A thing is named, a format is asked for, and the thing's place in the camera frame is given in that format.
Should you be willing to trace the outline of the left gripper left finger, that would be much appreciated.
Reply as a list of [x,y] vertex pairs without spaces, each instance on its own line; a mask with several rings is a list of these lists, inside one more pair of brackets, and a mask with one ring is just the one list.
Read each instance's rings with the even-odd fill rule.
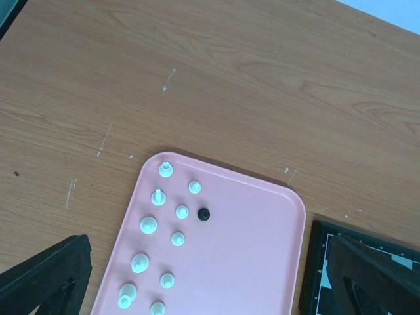
[[79,314],[91,271],[88,235],[70,236],[1,273],[1,313]]

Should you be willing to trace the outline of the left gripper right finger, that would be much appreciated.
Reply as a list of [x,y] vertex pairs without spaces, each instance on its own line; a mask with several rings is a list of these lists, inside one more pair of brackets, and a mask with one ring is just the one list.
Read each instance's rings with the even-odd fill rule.
[[418,314],[419,273],[344,235],[331,239],[327,276],[341,314]]

